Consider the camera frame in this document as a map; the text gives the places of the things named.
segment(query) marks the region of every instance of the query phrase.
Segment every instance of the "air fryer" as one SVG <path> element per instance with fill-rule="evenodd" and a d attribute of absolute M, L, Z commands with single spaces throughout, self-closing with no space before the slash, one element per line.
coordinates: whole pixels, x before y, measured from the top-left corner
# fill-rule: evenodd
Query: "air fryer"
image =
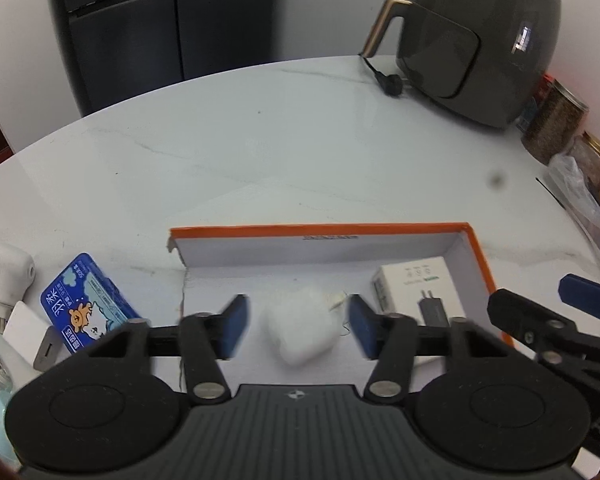
<path fill-rule="evenodd" d="M 404 18 L 397 65 L 442 106 L 503 128 L 544 75 L 558 39 L 560 0 L 386 0 L 361 53 Z"/>

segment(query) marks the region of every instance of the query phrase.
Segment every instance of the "power cord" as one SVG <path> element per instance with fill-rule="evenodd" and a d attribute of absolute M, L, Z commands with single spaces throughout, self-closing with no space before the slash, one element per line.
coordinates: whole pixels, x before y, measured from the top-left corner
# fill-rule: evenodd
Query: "power cord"
<path fill-rule="evenodd" d="M 362 56 L 362 54 L 358 54 L 360 58 L 366 63 L 366 66 L 371 69 L 375 79 L 378 81 L 380 88 L 382 91 L 390 95 L 391 97 L 398 97 L 402 93 L 403 84 L 402 78 L 397 74 L 385 75 L 379 70 L 377 70 L 366 57 Z"/>

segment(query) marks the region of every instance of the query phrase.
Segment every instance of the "metal rivet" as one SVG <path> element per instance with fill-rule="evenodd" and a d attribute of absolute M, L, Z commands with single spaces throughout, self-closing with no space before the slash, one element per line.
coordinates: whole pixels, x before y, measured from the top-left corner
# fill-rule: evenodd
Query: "metal rivet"
<path fill-rule="evenodd" d="M 564 328 L 564 323 L 561 322 L 559 319 L 549 319 L 546 322 L 546 324 L 548 326 L 550 326 L 551 328 L 557 328 L 557 329 Z"/>
<path fill-rule="evenodd" d="M 542 359 L 552 365 L 559 365 L 562 362 L 562 356 L 553 350 L 542 352 Z"/>
<path fill-rule="evenodd" d="M 393 381 L 376 381 L 369 386 L 369 391 L 378 397 L 395 397 L 402 391 L 402 387 Z"/>
<path fill-rule="evenodd" d="M 217 399 L 224 394 L 224 386 L 218 383 L 199 383 L 193 388 L 193 394 L 200 399 Z"/>

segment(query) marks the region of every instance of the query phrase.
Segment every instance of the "cartoon bear illustration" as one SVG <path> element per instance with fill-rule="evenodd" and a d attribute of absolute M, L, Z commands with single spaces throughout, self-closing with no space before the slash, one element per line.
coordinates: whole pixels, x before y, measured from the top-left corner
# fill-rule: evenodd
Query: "cartoon bear illustration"
<path fill-rule="evenodd" d="M 71 325 L 74 327 L 74 332 L 82 332 L 85 326 L 89 324 L 89 315 L 91 314 L 91 303 L 79 304 L 75 310 L 69 309 L 71 316 Z"/>
<path fill-rule="evenodd" d="M 95 301 L 92 303 L 92 307 L 88 324 L 82 327 L 82 332 L 91 339 L 99 339 L 107 333 L 107 330 L 109 329 L 109 320 L 107 320 L 102 309 Z"/>

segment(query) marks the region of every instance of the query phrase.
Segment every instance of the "round white table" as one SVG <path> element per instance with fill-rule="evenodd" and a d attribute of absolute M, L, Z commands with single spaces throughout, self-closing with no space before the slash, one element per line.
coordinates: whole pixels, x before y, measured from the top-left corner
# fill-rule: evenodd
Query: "round white table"
<path fill-rule="evenodd" d="M 281 62 L 138 96 L 17 153 L 0 165 L 0 240 L 35 259 L 26 301 L 40 313 L 43 288 L 85 251 L 160 326 L 185 288 L 170 227 L 467 221 L 498 286 L 600 334 L 558 297 L 564 274 L 600 269 L 543 173 L 517 129 L 384 96 L 356 57 Z M 16 386 L 35 376 L 1 337 L 0 354 Z M 177 365 L 160 375 L 176 384 Z"/>

